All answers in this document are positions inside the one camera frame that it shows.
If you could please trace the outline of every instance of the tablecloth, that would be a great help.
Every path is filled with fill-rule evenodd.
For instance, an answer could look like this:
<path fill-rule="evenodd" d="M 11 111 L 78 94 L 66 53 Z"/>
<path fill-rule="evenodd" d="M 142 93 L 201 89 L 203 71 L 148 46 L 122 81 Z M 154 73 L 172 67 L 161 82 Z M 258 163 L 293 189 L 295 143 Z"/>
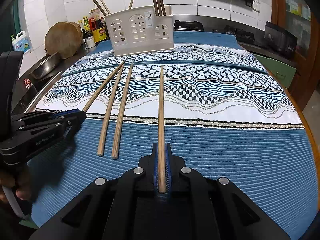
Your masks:
<path fill-rule="evenodd" d="M 175 32 L 174 49 L 114 57 L 110 41 L 72 65 L 36 110 L 82 109 L 122 61 L 103 157 L 97 156 L 114 77 L 87 112 L 73 143 L 29 162 L 37 196 L 32 219 L 44 224 L 97 177 L 114 179 L 151 154 L 158 140 L 160 67 L 164 65 L 165 142 L 203 176 L 226 176 L 292 240 L 317 213 L 316 168 L 308 136 L 281 86 L 234 36 Z M 134 61 L 119 159 L 111 159 L 117 113 Z"/>

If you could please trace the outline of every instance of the countertop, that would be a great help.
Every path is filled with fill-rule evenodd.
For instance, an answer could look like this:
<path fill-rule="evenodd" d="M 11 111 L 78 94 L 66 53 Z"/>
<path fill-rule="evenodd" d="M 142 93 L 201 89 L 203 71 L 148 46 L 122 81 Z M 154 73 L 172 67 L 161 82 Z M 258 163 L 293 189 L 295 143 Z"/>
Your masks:
<path fill-rule="evenodd" d="M 271 48 L 268 47 L 266 41 L 264 40 L 264 31 L 251 27 L 246 24 L 242 24 L 239 22 L 234 22 L 222 18 L 209 17 L 209 16 L 200 16 L 200 15 L 185 15 L 185 14 L 174 14 L 172 16 L 173 23 L 175 20 L 193 22 L 198 21 L 201 22 L 205 32 L 212 32 L 212 30 L 217 30 L 219 33 L 224 33 L 224 28 L 226 25 L 232 26 L 234 28 L 243 29 L 246 32 L 250 32 L 254 34 L 255 44 L 248 44 L 243 42 L 238 42 L 240 46 L 248 50 L 249 52 L 260 54 L 265 57 L 270 57 L 280 62 L 283 62 L 287 65 L 290 65 L 296 68 L 296 63 L 292 60 L 289 60 L 279 53 L 275 52 Z"/>
<path fill-rule="evenodd" d="M 244 49 L 248 50 L 249 52 L 260 54 L 265 57 L 270 57 L 285 64 L 288 64 L 292 67 L 296 66 L 296 63 L 288 60 L 287 58 L 279 55 L 277 52 L 273 51 L 272 49 L 268 48 L 264 40 L 264 31 L 239 23 L 234 22 L 226 19 L 216 18 L 216 17 L 209 17 L 209 16 L 199 16 L 199 15 L 183 15 L 183 14 L 176 14 L 172 16 L 173 23 L 175 20 L 180 21 L 198 21 L 203 24 L 205 32 L 212 32 L 212 30 L 217 30 L 220 33 L 224 32 L 224 28 L 226 25 L 230 25 L 234 28 L 240 28 L 247 32 L 251 32 L 254 34 L 255 37 L 255 44 L 247 44 L 243 42 L 238 42 L 240 46 Z M 54 70 L 52 70 L 49 74 L 47 74 L 42 79 L 35 79 L 31 73 L 38 67 L 39 63 L 43 60 L 39 60 L 36 64 L 34 64 L 26 73 L 24 73 L 17 81 L 16 86 L 13 91 L 12 95 L 12 114 L 19 114 L 22 113 L 28 104 L 33 100 L 33 98 L 39 93 L 39 91 L 51 80 L 52 77 L 56 76 L 57 73 L 60 72 L 60 76 L 69 68 L 71 67 L 76 61 L 80 58 L 87 55 L 89 52 L 93 52 L 97 46 L 91 49 L 82 49 L 80 48 L 76 54 L 72 57 L 63 60 Z M 29 79 L 32 82 L 32 87 L 27 89 L 24 83 L 25 79 Z"/>

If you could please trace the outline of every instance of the wooden cutting board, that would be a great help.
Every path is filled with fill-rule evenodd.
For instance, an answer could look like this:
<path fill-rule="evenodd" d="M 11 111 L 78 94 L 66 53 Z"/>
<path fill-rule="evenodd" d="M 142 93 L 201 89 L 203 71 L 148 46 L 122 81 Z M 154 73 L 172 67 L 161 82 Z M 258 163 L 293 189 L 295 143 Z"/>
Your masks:
<path fill-rule="evenodd" d="M 58 22 L 50 28 L 44 38 L 44 45 L 49 55 L 60 53 L 61 58 L 73 56 L 82 43 L 81 27 L 73 22 Z"/>

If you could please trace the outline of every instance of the finger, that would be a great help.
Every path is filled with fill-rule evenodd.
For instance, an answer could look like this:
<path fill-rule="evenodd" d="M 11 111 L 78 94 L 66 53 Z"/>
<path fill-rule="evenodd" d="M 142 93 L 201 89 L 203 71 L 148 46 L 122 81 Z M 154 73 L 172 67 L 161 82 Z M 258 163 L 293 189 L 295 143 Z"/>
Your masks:
<path fill-rule="evenodd" d="M 5 171 L 0 171 L 0 185 L 3 185 L 5 187 L 14 187 L 14 177 Z"/>
<path fill-rule="evenodd" d="M 16 195 L 22 200 L 28 200 L 31 197 L 31 189 L 29 185 L 22 186 L 16 190 Z"/>
<path fill-rule="evenodd" d="M 18 175 L 17 184 L 19 186 L 30 183 L 30 173 L 28 166 L 26 166 Z"/>
<path fill-rule="evenodd" d="M 4 202 L 4 203 L 8 203 L 7 197 L 5 196 L 2 187 L 0 187 L 0 201 Z"/>

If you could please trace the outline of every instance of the metal bowl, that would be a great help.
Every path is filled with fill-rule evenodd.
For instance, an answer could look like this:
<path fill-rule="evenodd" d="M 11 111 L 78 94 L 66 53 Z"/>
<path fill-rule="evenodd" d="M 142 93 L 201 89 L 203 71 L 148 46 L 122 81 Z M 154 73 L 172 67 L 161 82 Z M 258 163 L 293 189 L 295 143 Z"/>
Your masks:
<path fill-rule="evenodd" d="M 49 74 L 61 61 L 60 54 L 58 52 L 52 54 L 51 56 L 48 55 L 38 67 L 31 73 L 31 75 L 35 79 L 41 79 L 45 75 Z"/>

